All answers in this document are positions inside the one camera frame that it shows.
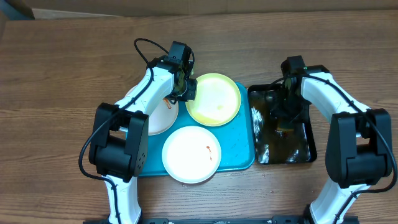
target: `blue tray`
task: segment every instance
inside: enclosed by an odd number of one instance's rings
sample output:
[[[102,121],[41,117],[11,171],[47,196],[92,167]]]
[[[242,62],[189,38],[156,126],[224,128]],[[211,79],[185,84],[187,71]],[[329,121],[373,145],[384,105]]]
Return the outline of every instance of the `blue tray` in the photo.
[[[197,123],[188,114],[185,102],[178,104],[178,116],[174,124],[162,134],[149,136],[148,158],[140,177],[168,175],[162,162],[162,150],[166,139],[177,129],[186,126],[200,126],[213,133],[221,145],[221,163],[217,172],[243,170],[254,162],[254,143],[250,120],[248,92],[237,83],[242,104],[235,118],[228,124],[208,127]]]

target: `wooden table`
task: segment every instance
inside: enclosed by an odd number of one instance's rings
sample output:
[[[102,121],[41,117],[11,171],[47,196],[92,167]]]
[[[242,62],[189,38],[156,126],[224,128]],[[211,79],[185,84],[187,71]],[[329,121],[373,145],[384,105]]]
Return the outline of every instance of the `wooden table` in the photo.
[[[169,48],[187,43],[196,76],[218,72],[245,86],[281,77],[288,56],[323,64],[359,101],[385,108],[398,134],[398,11],[300,12],[12,21],[0,45],[0,222],[81,223],[109,213],[103,182],[87,179],[78,154],[95,109],[142,78],[137,37]],[[147,58],[162,52],[140,44]],[[144,217],[258,218],[300,215],[328,178],[328,124],[311,107],[318,159],[216,174],[199,185],[171,177],[139,180]],[[397,153],[398,141],[393,140]],[[86,169],[95,167],[85,161]],[[383,179],[383,187],[390,178]],[[362,195],[350,214],[362,223],[398,223],[398,187]]]

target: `pale yellow plate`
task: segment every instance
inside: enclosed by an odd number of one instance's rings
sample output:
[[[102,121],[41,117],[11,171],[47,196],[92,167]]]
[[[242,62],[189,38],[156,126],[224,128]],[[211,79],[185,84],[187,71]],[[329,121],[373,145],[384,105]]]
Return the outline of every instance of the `pale yellow plate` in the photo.
[[[241,107],[241,93],[232,79],[209,73],[197,78],[195,100],[186,102],[188,113],[205,126],[221,126],[230,122]]]

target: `black cable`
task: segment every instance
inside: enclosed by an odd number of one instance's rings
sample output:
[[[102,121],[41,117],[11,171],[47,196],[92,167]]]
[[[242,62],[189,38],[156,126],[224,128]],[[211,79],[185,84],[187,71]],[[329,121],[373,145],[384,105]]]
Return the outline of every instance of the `black cable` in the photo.
[[[91,142],[91,140],[93,140],[93,137],[95,136],[96,133],[98,133],[98,131],[108,122],[112,122],[112,120],[122,111],[124,111],[125,109],[127,109],[129,106],[131,106],[134,102],[136,102],[136,100],[148,89],[149,85],[152,83],[153,79],[154,79],[154,71],[152,69],[152,67],[149,66],[149,62],[148,60],[145,58],[145,56],[141,53],[141,51],[138,49],[137,46],[137,42],[138,41],[146,41],[146,42],[150,42],[156,46],[158,46],[160,49],[162,49],[164,52],[166,52],[167,54],[169,53],[166,49],[164,49],[162,46],[160,46],[159,44],[157,44],[156,42],[153,42],[151,40],[145,39],[145,38],[137,38],[134,41],[134,46],[138,52],[138,54],[142,57],[142,59],[144,59],[145,63],[147,64],[147,66],[149,67],[150,70],[150,80],[148,82],[148,84],[134,97],[131,99],[130,102],[128,102],[125,106],[123,106],[122,108],[120,108],[119,110],[117,110],[117,112],[115,112],[114,114],[112,114],[112,116],[110,116],[106,121],[104,121],[104,123],[102,123],[97,130],[95,130],[93,132],[93,134],[91,134],[91,136],[87,139],[86,143],[83,145],[83,147],[81,148],[80,151],[80,155],[79,155],[79,168],[80,171],[83,175],[85,175],[86,177],[92,178],[92,179],[96,179],[96,180],[103,180],[108,182],[109,184],[111,184],[111,189],[113,190],[113,196],[114,196],[114,208],[115,208],[115,212],[116,212],[116,218],[118,218],[118,223],[122,224],[121,219],[120,219],[120,213],[119,213],[119,208],[118,208],[118,195],[116,192],[116,185],[114,184],[114,182],[111,179],[105,178],[105,177],[100,177],[97,175],[92,175],[87,173],[84,168],[83,168],[83,156],[85,154],[86,148],[88,147],[89,143]]]
[[[373,123],[373,121],[366,116],[365,113],[363,113],[363,111],[361,111],[355,104],[353,101],[351,101],[344,93],[342,90],[340,90],[340,88],[338,88],[336,85],[332,84],[329,82],[329,80],[324,80],[322,78],[318,78],[312,75],[291,75],[291,76],[287,76],[287,77],[282,77],[277,79],[276,81],[272,82],[268,89],[271,89],[271,87],[273,85],[275,85],[276,83],[280,82],[280,81],[284,81],[288,78],[312,78],[321,82],[326,83],[327,85],[330,85],[333,89],[335,89],[341,97],[344,98],[345,101],[347,101],[347,103],[350,105],[350,107],[354,108],[354,110],[356,110],[361,116],[363,116],[365,118],[365,120],[369,123],[370,127],[373,129],[373,131],[377,134],[377,136],[379,137],[379,139],[382,141],[384,147],[387,149],[387,153],[391,159],[392,162],[392,171],[393,171],[393,175],[392,175],[392,180],[390,182],[390,184],[387,187],[384,187],[382,189],[366,189],[366,190],[356,190],[354,192],[351,193],[351,195],[348,197],[348,199],[346,200],[346,202],[343,204],[343,206],[340,208],[340,210],[338,211],[338,213],[336,214],[336,217],[333,221],[333,224],[337,223],[337,220],[340,219],[340,215],[343,213],[343,211],[346,209],[346,207],[348,206],[348,204],[351,202],[351,200],[355,197],[357,197],[358,194],[363,194],[363,193],[382,193],[382,192],[387,192],[388,190],[392,189],[393,186],[395,186],[396,182],[397,182],[397,162],[396,159],[394,157],[394,154],[392,152],[392,149],[390,149],[387,141],[384,139],[384,137],[382,136],[382,134],[380,133],[380,131],[378,130],[378,128],[376,127],[376,125]]]

